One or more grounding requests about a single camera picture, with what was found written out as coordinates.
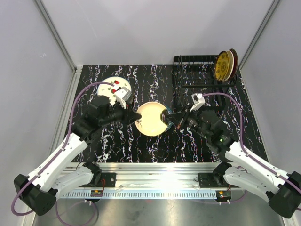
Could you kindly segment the white watermelon pattern plate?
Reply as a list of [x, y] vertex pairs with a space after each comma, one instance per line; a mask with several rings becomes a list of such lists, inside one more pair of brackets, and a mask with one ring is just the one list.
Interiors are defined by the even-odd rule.
[[[120, 87], [126, 87], [128, 90], [132, 91], [130, 83], [122, 77], [117, 77], [117, 76], [109, 77], [109, 78], [103, 80], [103, 82], [107, 82], [107, 83], [111, 83], [111, 84], [117, 84]], [[113, 87], [110, 86], [110, 85], [100, 84], [98, 86], [97, 95], [108, 97], [109, 101], [110, 101], [110, 104], [113, 106], [116, 102], [116, 98], [115, 98], [115, 95], [112, 92], [112, 88]]]

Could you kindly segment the amber patterned glass plate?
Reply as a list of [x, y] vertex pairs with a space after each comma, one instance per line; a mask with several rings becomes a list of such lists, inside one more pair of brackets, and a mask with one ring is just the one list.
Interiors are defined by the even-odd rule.
[[227, 80], [228, 72], [231, 68], [230, 53], [228, 50], [219, 53], [214, 64], [214, 78], [217, 81], [224, 82]]

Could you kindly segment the red floral plate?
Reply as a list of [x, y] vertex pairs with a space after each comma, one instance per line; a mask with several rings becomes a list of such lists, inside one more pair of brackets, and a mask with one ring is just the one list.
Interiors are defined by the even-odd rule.
[[229, 49], [229, 51], [232, 52], [233, 56], [234, 56], [234, 61], [233, 61], [233, 71], [232, 71], [232, 74], [230, 76], [230, 78], [232, 79], [236, 72], [237, 72], [237, 69], [238, 69], [238, 55], [237, 55], [237, 52], [235, 49], [231, 48]]

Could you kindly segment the dark green rimmed plate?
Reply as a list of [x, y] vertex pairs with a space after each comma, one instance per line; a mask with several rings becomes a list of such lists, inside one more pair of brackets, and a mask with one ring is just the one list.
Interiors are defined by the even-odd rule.
[[162, 113], [162, 115], [164, 115], [164, 118], [165, 118], [164, 123], [167, 125], [167, 128], [165, 129], [164, 132], [167, 132], [173, 126], [173, 123], [167, 117], [168, 115], [171, 115], [172, 113], [173, 113], [172, 110], [168, 107], [166, 107], [165, 111]]

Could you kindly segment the cream plate with black sprig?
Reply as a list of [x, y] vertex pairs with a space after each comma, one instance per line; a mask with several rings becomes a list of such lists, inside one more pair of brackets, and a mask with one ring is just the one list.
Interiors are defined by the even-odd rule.
[[235, 63], [235, 58], [234, 58], [234, 54], [232, 52], [232, 50], [227, 50], [227, 54], [229, 56], [230, 59], [230, 67], [229, 67], [229, 71], [228, 71], [228, 77], [227, 77], [227, 81], [230, 80], [230, 77], [234, 71], [234, 63]]

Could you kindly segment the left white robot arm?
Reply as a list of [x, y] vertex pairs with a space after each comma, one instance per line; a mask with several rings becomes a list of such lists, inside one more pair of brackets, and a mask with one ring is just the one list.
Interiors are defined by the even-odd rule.
[[114, 105], [106, 96], [94, 98], [46, 160], [27, 176], [19, 174], [15, 177], [17, 195], [13, 203], [19, 199], [30, 208], [30, 212], [42, 216], [52, 209], [58, 198], [71, 190], [81, 185], [98, 186], [101, 169], [95, 162], [87, 162], [83, 169], [67, 176], [61, 177], [60, 174], [76, 155], [99, 139], [104, 127], [116, 122], [130, 125], [140, 119], [140, 114], [134, 112], [132, 106], [132, 97], [118, 97]]

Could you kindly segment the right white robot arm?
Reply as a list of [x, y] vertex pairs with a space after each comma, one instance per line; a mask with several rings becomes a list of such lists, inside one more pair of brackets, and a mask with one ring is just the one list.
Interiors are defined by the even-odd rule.
[[206, 140], [206, 146], [222, 161], [213, 171], [213, 182], [218, 187], [230, 184], [249, 191], [284, 218], [291, 218], [300, 210], [300, 173], [289, 174], [247, 149], [230, 134], [215, 112], [197, 114], [183, 109], [168, 114], [164, 110], [161, 120], [173, 123], [177, 129], [190, 128]]

